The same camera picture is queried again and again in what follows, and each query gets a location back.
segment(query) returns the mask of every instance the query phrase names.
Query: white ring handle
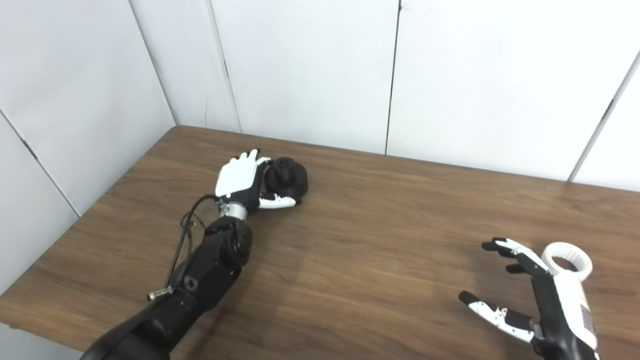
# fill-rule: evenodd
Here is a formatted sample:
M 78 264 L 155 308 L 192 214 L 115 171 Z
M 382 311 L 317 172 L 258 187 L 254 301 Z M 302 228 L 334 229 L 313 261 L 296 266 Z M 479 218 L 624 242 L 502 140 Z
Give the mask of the white ring handle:
M 569 261 L 576 268 L 576 272 L 565 269 L 556 264 L 553 258 L 562 258 Z M 556 276 L 561 272 L 572 272 L 580 281 L 584 281 L 593 270 L 593 263 L 591 258 L 579 247 L 570 243 L 550 243 L 545 247 L 542 252 L 542 262 L 544 262 L 550 269 L 551 274 Z

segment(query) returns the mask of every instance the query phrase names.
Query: robot finger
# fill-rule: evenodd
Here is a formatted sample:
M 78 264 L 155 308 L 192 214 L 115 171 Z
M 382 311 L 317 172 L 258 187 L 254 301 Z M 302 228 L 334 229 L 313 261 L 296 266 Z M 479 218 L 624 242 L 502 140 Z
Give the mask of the robot finger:
M 504 268 L 509 274 L 524 274 L 527 272 L 520 264 L 509 264 Z
M 249 152 L 249 159 L 251 160 L 255 160 L 258 157 L 258 153 L 260 152 L 260 149 L 253 149 Z
M 522 268 L 523 272 L 534 276 L 534 275 L 549 275 L 549 268 L 542 262 L 542 259 L 536 255 L 530 249 L 516 249 L 516 260 L 518 260 L 518 265 Z
M 482 248 L 485 251 L 497 251 L 498 254 L 504 258 L 514 258 L 515 255 L 512 253 L 512 250 L 515 248 L 515 245 L 513 243 L 520 245 L 510 239 L 493 238 L 491 241 L 482 243 Z
M 290 208 L 299 204 L 300 201 L 296 201 L 292 197 L 280 197 L 274 193 L 261 193 L 260 194 L 260 209 L 282 209 Z
M 462 291 L 458 298 L 481 318 L 514 338 L 527 343 L 533 339 L 534 333 L 531 325 L 533 317 L 509 310 L 506 307 L 500 308 L 493 302 L 482 301 L 468 291 Z
M 272 162 L 273 162 L 273 160 L 271 160 L 271 158 L 267 158 L 267 157 L 263 156 L 263 157 L 259 158 L 255 162 L 255 164 L 258 165 L 258 166 L 262 165 L 263 163 L 267 163 L 267 165 L 271 165 Z

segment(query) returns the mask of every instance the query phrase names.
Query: black cable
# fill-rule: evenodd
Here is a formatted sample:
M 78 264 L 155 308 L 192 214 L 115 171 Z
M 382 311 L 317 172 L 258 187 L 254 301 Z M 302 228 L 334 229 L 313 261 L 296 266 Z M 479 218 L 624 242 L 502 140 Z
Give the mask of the black cable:
M 188 240 L 187 258 L 184 260 L 184 266 L 182 266 L 182 269 L 180 270 L 180 275 L 178 276 L 179 284 L 182 283 L 182 281 L 184 280 L 184 275 L 186 273 L 187 267 L 189 267 L 189 263 L 191 262 L 191 250 L 193 247 L 193 237 L 191 235 L 191 217 L 194 216 L 194 212 L 196 211 L 198 206 L 204 200 L 207 200 L 207 199 L 213 199 L 216 202 L 218 202 L 220 198 L 210 193 L 202 196 L 195 202 L 195 204 L 193 204 L 193 206 L 191 207 L 191 210 L 189 210 L 189 212 L 186 213 L 184 217 L 182 217 L 184 219 L 184 223 L 182 222 L 182 220 L 180 221 L 181 225 L 184 224 L 184 226 L 182 226 L 182 234 L 180 235 L 180 241 L 178 241 L 178 247 L 175 249 L 175 254 L 173 255 L 173 260 L 171 262 L 171 266 L 169 267 L 169 273 L 167 274 L 166 280 L 164 281 L 165 288 L 169 286 L 169 280 L 171 279 L 171 276 L 173 275 L 173 271 L 175 270 L 175 264 L 178 262 L 178 257 L 180 256 L 180 250 L 182 250 L 184 237 L 187 236 L 187 240 Z M 199 220 L 200 225 L 202 225 L 202 227 L 205 227 L 202 219 L 200 219 L 198 215 L 195 215 L 195 216 Z

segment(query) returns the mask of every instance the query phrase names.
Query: white robotic hand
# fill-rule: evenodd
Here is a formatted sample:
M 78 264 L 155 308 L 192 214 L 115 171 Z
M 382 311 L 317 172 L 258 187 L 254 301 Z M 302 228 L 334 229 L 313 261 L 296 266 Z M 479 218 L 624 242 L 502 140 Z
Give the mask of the white robotic hand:
M 274 193 L 261 193 L 264 171 L 271 158 L 258 158 L 260 149 L 243 152 L 232 158 L 220 170 L 216 184 L 216 196 L 220 198 L 221 215 L 243 220 L 259 208 L 279 209 L 296 205 L 291 197 L 280 197 Z
M 492 302 L 484 301 L 468 291 L 458 298 L 473 312 L 493 326 L 522 341 L 531 343 L 534 351 L 546 360 L 599 360 L 591 311 L 581 281 L 593 264 L 587 254 L 574 245 L 553 243 L 540 258 L 533 250 L 507 238 L 493 238 L 482 248 L 497 251 L 516 264 L 506 266 L 511 274 L 531 275 L 540 321 Z M 559 256 L 570 260 L 578 272 L 565 270 L 553 262 Z

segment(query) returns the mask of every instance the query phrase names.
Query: wooden table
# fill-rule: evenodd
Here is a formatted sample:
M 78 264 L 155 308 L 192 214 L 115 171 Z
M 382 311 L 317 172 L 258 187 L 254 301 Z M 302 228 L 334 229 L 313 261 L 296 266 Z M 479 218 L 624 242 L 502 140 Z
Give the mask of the wooden table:
M 184 126 L 0 298 L 0 321 L 86 349 L 145 307 L 179 218 L 254 147 L 304 164 L 309 193 L 249 218 L 251 260 L 173 359 L 538 359 L 458 301 L 470 290 L 537 314 L 528 276 L 480 248 L 492 236 L 583 248 L 601 355 L 640 354 L 640 193 Z M 217 210 L 198 213 L 213 220 Z

